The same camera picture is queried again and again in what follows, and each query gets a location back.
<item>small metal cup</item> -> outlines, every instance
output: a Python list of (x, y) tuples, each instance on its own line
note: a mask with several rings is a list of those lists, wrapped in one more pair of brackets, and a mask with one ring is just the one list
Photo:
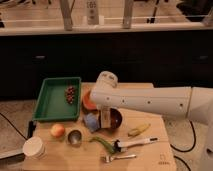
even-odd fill
[(79, 130), (72, 130), (67, 136), (67, 141), (70, 145), (79, 147), (82, 141), (81, 132)]

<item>red fruit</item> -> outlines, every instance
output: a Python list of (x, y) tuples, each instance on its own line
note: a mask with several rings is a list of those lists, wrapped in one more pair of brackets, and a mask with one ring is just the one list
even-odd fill
[(62, 124), (54, 124), (50, 130), (53, 137), (59, 138), (65, 134), (65, 128)]

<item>green object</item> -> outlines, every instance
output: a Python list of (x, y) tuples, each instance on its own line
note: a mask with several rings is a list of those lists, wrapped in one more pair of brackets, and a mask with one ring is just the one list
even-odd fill
[(93, 141), (100, 142), (107, 149), (107, 151), (110, 154), (115, 154), (116, 153), (116, 150), (115, 150), (114, 146), (111, 145), (109, 142), (107, 142), (105, 139), (103, 139), (101, 137), (92, 137), (90, 142), (93, 142)]
[[(74, 101), (69, 104), (65, 91), (68, 86), (74, 87)], [(80, 113), (81, 78), (62, 77), (46, 78), (39, 93), (34, 121), (77, 120)]]

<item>blue object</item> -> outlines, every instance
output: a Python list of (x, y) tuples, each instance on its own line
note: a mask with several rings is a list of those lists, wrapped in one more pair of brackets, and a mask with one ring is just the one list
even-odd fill
[(97, 131), (100, 128), (100, 124), (93, 113), (85, 115), (84, 122), (91, 133)]

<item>black cable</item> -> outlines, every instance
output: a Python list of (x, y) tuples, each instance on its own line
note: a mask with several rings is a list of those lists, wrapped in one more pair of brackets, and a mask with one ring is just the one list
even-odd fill
[(73, 8), (74, 8), (74, 5), (75, 5), (75, 0), (72, 1), (72, 5), (70, 7), (70, 11), (72, 12)]
[(174, 150), (179, 151), (179, 152), (182, 152), (182, 153), (187, 153), (187, 152), (190, 152), (190, 151), (192, 151), (192, 150), (194, 149), (194, 147), (195, 147), (195, 145), (196, 145), (196, 141), (197, 141), (197, 140), (196, 140), (196, 133), (195, 133), (194, 125), (193, 125), (193, 123), (192, 123), (191, 121), (190, 121), (190, 125), (191, 125), (191, 128), (192, 128), (193, 138), (194, 138), (192, 147), (190, 147), (190, 148), (187, 149), (187, 150), (181, 150), (181, 149), (179, 149), (179, 148), (176, 148), (176, 147), (173, 146), (172, 144), (170, 144), (170, 146), (171, 146)]
[(174, 156), (174, 158), (180, 160), (187, 167), (188, 171), (191, 171), (191, 168), (189, 167), (189, 165), (183, 159), (181, 159), (178, 156)]
[(10, 122), (9, 119), (7, 119), (6, 116), (4, 116), (2, 113), (0, 113), (0, 115), (19, 133), (19, 135), (21, 135), (25, 140), (27, 140), (27, 138), (12, 124), (12, 122)]

